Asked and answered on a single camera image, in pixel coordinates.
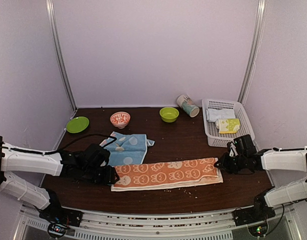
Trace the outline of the orange bunny towel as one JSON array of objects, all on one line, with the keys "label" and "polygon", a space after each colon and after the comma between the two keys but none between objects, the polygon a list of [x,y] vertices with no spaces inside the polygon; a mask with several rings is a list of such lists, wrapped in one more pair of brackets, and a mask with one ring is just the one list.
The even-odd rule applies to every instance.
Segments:
[{"label": "orange bunny towel", "polygon": [[221,171],[214,167],[217,158],[116,166],[119,181],[112,192],[166,190],[220,184]]}]

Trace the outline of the white perforated plastic basket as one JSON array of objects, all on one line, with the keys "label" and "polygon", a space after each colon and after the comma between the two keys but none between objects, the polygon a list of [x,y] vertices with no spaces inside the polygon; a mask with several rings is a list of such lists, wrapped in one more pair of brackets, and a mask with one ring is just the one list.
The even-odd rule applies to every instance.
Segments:
[{"label": "white perforated plastic basket", "polygon": [[[240,102],[205,98],[201,101],[201,103],[204,131],[207,136],[207,142],[209,146],[226,148],[227,143],[232,142],[235,138],[244,135],[250,135],[252,140],[255,139],[253,127],[251,125],[247,112],[245,111],[244,106]],[[216,128],[216,124],[214,122],[207,121],[207,109],[234,110],[235,117],[238,118],[240,121],[240,129],[238,130],[238,132],[233,134],[220,134],[219,130]]]}]

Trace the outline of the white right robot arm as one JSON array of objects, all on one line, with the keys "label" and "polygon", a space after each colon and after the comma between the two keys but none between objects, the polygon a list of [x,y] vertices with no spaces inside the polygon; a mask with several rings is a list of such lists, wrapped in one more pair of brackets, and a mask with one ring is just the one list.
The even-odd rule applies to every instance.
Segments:
[{"label": "white right robot arm", "polygon": [[268,172],[275,186],[254,198],[250,217],[260,221],[275,206],[307,201],[307,146],[298,148],[264,148],[257,150],[250,135],[235,138],[228,151],[214,166],[229,174]]}]

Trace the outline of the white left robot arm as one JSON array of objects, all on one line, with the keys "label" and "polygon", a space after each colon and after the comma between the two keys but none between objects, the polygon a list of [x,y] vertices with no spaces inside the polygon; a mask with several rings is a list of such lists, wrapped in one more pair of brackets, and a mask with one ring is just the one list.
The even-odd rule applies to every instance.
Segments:
[{"label": "white left robot arm", "polygon": [[120,177],[116,169],[109,165],[109,158],[110,152],[95,143],[85,150],[68,151],[62,147],[43,151],[11,145],[0,136],[0,192],[45,211],[54,222],[61,222],[66,212],[57,194],[27,182],[15,172],[78,178],[95,184],[113,185]]}]

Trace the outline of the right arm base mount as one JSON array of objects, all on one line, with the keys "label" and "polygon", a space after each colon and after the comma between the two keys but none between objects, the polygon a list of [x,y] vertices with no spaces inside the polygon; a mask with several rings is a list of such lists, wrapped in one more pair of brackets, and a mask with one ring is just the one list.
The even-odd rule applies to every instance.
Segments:
[{"label": "right arm base mount", "polygon": [[236,226],[249,225],[265,221],[276,216],[273,207],[269,207],[263,195],[254,198],[253,206],[236,209],[232,212]]}]

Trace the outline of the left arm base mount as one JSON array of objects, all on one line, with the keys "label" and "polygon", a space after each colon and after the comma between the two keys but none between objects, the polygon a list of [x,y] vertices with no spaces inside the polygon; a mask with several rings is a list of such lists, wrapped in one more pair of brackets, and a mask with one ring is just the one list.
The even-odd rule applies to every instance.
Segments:
[{"label": "left arm base mount", "polygon": [[62,207],[57,194],[47,190],[49,194],[49,205],[45,209],[37,209],[39,217],[50,223],[63,225],[65,227],[79,227],[82,221],[83,212],[79,210]]}]

